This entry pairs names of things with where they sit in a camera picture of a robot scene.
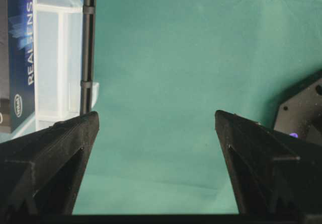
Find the black metal bracket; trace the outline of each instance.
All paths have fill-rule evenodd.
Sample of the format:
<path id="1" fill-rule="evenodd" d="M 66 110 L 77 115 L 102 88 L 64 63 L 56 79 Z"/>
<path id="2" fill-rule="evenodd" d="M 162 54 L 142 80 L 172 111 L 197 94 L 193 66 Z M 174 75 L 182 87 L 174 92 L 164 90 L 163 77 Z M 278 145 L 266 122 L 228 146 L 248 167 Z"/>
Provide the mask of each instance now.
<path id="1" fill-rule="evenodd" d="M 296 84 L 293 89 L 297 92 L 278 109 L 274 130 L 322 144 L 322 135 L 316 130 L 322 117 L 321 72 Z"/>

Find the green backdrop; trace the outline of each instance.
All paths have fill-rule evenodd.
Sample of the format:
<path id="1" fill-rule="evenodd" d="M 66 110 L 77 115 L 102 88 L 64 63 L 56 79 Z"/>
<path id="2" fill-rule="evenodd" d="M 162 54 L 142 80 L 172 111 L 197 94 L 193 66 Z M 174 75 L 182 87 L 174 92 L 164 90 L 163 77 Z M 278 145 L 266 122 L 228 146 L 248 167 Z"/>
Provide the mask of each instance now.
<path id="1" fill-rule="evenodd" d="M 217 109 L 271 126 L 319 69 L 322 0 L 97 0 L 101 128 L 75 214 L 235 213 Z"/>

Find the intel logo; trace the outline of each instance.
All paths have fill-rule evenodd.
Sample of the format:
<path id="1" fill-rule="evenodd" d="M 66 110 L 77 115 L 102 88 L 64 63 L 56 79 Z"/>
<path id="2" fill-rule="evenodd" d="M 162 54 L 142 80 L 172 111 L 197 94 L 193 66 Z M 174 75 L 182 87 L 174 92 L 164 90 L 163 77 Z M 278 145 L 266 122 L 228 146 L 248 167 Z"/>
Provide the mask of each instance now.
<path id="1" fill-rule="evenodd" d="M 19 94 L 15 95 L 15 114 L 17 117 L 22 115 L 22 98 Z"/>

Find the black mounting plate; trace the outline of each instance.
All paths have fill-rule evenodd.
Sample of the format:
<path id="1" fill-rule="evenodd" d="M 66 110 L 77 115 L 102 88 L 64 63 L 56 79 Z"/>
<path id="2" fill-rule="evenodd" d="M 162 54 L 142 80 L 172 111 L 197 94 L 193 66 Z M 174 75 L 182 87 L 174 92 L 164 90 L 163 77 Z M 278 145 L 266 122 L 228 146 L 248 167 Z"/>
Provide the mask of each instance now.
<path id="1" fill-rule="evenodd" d="M 313 123 L 320 117 L 322 117 L 322 78 L 309 83 L 279 106 L 274 130 L 320 143 L 322 136 L 314 140 L 308 139 L 310 132 L 314 130 Z"/>

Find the teal fabric surface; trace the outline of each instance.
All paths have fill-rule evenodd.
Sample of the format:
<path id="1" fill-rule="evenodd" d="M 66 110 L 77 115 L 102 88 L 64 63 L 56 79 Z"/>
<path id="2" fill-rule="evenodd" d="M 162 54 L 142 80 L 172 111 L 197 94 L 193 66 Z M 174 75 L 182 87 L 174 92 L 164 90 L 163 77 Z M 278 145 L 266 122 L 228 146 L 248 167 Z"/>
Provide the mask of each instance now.
<path id="1" fill-rule="evenodd" d="M 320 69 L 322 0 L 97 5 L 101 129 L 74 213 L 237 213 L 214 113 L 271 126 Z"/>

